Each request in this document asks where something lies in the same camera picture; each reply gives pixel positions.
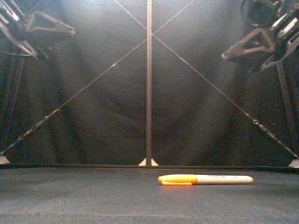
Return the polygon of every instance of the orange marker cap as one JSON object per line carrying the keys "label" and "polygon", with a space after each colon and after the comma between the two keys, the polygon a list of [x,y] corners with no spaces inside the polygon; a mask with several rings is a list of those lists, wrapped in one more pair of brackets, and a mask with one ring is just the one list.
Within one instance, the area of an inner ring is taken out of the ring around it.
{"label": "orange marker cap", "polygon": [[197,184],[197,178],[193,174],[172,174],[157,178],[162,186],[190,186]]}

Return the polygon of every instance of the marker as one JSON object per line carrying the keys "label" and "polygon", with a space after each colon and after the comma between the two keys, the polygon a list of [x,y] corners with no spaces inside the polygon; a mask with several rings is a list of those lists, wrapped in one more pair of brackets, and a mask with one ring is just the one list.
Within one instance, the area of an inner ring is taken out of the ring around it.
{"label": "marker", "polygon": [[157,179],[162,186],[192,186],[192,185],[248,185],[253,183],[249,176],[220,176],[172,174]]}

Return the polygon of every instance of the vertical metal pole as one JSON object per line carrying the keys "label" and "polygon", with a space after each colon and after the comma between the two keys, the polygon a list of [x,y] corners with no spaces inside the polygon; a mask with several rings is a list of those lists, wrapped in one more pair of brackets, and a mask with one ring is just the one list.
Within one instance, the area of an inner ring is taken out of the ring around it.
{"label": "vertical metal pole", "polygon": [[152,166],[152,0],[146,0],[145,166]]}
{"label": "vertical metal pole", "polygon": [[276,69],[276,73],[277,73],[281,96],[282,96],[282,101],[284,101],[284,114],[285,114],[285,121],[286,121],[286,126],[288,126],[288,134],[290,137],[292,150],[294,153],[297,153],[297,150],[299,150],[297,130],[294,128],[294,115],[292,112],[292,103],[290,103],[289,93],[288,93],[288,89],[286,89],[284,66],[282,66],[281,62],[278,62],[276,64],[274,69]]}

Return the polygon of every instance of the black fabric backdrop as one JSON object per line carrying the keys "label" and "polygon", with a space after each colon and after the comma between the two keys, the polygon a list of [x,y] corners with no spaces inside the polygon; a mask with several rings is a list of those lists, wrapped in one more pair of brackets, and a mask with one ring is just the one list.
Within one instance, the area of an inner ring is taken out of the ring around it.
{"label": "black fabric backdrop", "polygon": [[[153,32],[189,2],[153,1]],[[145,42],[134,49],[145,29],[120,5],[145,26],[145,1],[43,1],[41,10],[70,25],[76,36],[51,47],[47,60],[25,61],[9,143],[100,78],[7,151],[11,162],[137,165],[145,158]],[[237,0],[196,0],[154,35],[289,145],[276,70],[248,75],[220,58],[252,29],[238,6]],[[289,63],[294,89],[297,67]],[[292,160],[156,38],[152,112],[158,165],[288,165]]]}

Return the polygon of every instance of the dark gray floor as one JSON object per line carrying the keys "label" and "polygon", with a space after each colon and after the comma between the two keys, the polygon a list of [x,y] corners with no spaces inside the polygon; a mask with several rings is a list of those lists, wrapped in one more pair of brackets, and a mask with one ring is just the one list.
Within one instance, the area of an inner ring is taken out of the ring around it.
{"label": "dark gray floor", "polygon": [[299,175],[197,171],[249,175],[254,184],[160,186],[156,178],[170,173],[2,169],[0,223],[299,223]]}

